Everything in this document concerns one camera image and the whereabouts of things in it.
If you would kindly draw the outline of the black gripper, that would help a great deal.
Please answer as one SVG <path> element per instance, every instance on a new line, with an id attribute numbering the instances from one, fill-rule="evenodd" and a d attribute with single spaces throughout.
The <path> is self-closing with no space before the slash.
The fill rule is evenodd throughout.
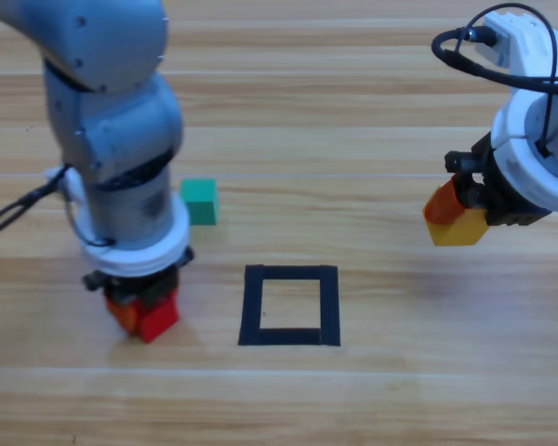
<path id="1" fill-rule="evenodd" d="M 194 260 L 194 250 L 186 248 L 173 264 L 147 276 L 123 278 L 94 270 L 82 278 L 89 292 L 101 290 L 106 308 L 118 325 L 128 334 L 136 335 L 139 328 L 139 311 L 134 301 L 139 300 L 147 308 L 163 302 L 179 288 L 179 271 Z"/>
<path id="2" fill-rule="evenodd" d="M 480 138 L 470 151 L 450 151 L 445 170 L 451 173 L 423 209 L 427 223 L 450 226 L 467 209 L 485 210 L 488 226 L 528 226 L 551 214 L 551 210 L 528 201 L 502 175 L 494 158 L 491 133 Z"/>

